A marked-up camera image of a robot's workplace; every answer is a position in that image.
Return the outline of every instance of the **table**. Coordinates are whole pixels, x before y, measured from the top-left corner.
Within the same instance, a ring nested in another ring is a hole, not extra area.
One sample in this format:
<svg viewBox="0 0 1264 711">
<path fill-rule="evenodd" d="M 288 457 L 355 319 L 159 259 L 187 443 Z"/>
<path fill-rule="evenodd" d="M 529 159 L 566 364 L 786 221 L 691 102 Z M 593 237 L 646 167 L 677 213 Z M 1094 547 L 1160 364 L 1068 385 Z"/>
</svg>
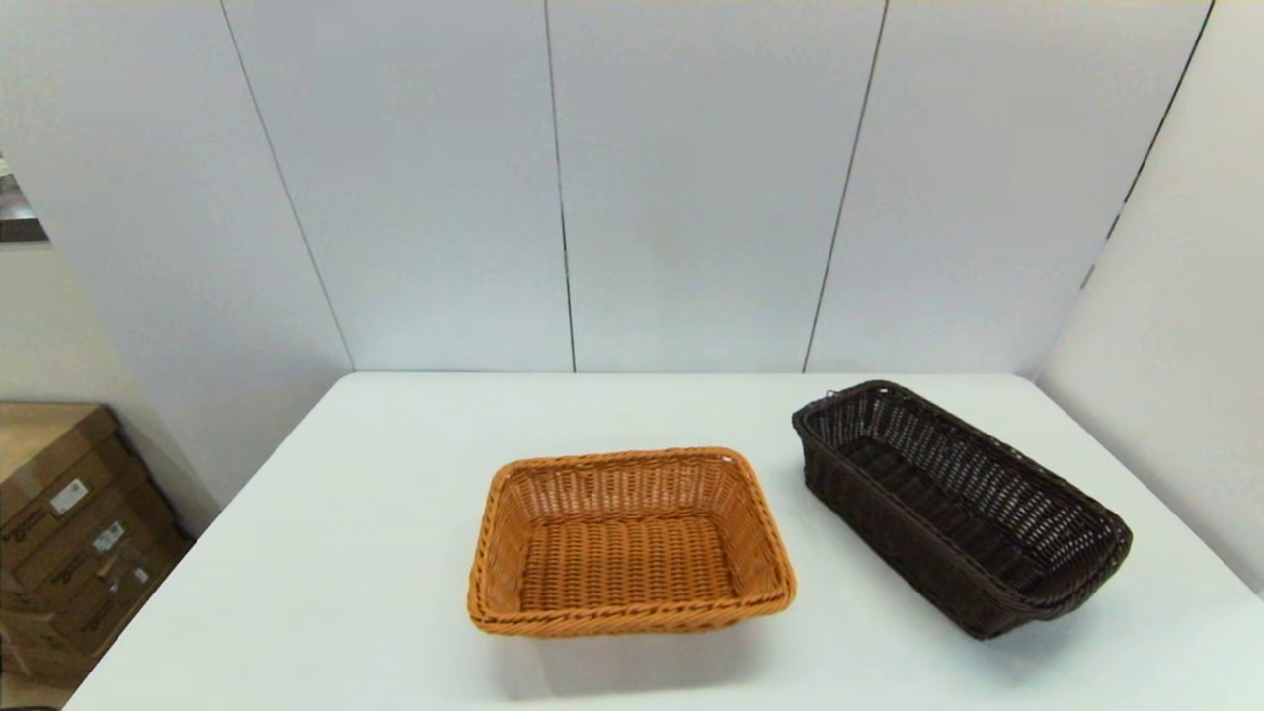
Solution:
<svg viewBox="0 0 1264 711">
<path fill-rule="evenodd" d="M 894 376 L 1135 534 L 1079 611 L 987 643 L 961 633 L 803 486 L 791 412 L 863 380 L 349 376 L 67 708 L 1264 708 L 1264 601 L 1092 436 L 1018 377 Z M 469 622 L 501 464 L 712 444 L 760 473 L 799 578 L 787 611 L 702 635 L 570 640 Z"/>
</svg>

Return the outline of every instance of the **dark brown wicker basket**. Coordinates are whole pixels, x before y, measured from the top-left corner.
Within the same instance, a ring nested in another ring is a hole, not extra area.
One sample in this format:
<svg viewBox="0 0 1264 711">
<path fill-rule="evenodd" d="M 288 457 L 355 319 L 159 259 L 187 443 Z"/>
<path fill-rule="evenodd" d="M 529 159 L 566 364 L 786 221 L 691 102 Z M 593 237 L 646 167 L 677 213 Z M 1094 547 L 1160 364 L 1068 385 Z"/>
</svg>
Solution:
<svg viewBox="0 0 1264 711">
<path fill-rule="evenodd" d="M 794 426 L 808 488 L 975 638 L 1079 607 L 1133 541 L 1078 488 L 895 383 L 832 393 Z"/>
</svg>

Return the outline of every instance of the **basket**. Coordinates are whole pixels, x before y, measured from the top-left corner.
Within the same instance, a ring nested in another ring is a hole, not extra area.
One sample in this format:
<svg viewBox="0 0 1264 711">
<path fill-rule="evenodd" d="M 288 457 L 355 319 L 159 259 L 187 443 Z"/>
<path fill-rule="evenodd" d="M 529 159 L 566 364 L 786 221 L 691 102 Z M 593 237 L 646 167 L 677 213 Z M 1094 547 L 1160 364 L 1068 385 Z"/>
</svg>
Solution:
<svg viewBox="0 0 1264 711">
<path fill-rule="evenodd" d="M 488 633 L 696 633 L 779 612 L 795 582 L 741 454 L 698 448 L 506 464 L 469 614 Z"/>
<path fill-rule="evenodd" d="M 1114 512 L 895 383 L 829 395 L 794 426 L 808 488 L 975 638 L 1076 610 L 1127 555 Z"/>
</svg>

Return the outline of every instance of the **white wall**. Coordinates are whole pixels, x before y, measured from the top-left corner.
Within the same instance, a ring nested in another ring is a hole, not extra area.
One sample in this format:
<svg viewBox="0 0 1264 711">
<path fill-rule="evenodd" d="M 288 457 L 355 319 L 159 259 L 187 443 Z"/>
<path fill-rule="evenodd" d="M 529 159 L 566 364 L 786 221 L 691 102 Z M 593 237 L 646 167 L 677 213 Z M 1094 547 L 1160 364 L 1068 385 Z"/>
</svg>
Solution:
<svg viewBox="0 0 1264 711">
<path fill-rule="evenodd" d="M 346 350 L 216 3 L 0 3 L 0 145 L 226 504 Z"/>
<path fill-rule="evenodd" d="M 1216 4 L 1039 385 L 1264 595 L 1261 38 Z"/>
<path fill-rule="evenodd" d="M 1034 373 L 1206 10 L 891 0 L 808 369 Z"/>
<path fill-rule="evenodd" d="M 355 367 L 570 371 L 544 4 L 225 9 Z"/>
<path fill-rule="evenodd" d="M 549 4 L 579 371 L 803 367 L 881 16 Z"/>
<path fill-rule="evenodd" d="M 0 245 L 0 400 L 109 405 L 188 533 L 200 535 L 219 512 L 66 258 L 47 244 Z"/>
</svg>

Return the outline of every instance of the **woven basket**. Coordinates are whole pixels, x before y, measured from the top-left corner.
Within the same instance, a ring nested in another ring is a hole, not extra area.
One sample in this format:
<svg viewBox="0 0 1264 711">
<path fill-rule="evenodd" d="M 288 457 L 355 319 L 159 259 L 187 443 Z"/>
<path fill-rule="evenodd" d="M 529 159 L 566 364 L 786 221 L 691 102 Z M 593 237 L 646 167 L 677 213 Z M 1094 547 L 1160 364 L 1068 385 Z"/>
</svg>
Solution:
<svg viewBox="0 0 1264 711">
<path fill-rule="evenodd" d="M 794 592 L 751 466 L 702 448 L 506 464 L 468 603 L 495 634 L 695 633 L 779 612 Z"/>
<path fill-rule="evenodd" d="M 891 382 L 794 415 L 808 488 L 972 636 L 1079 607 L 1133 534 L 1014 448 Z"/>
</svg>

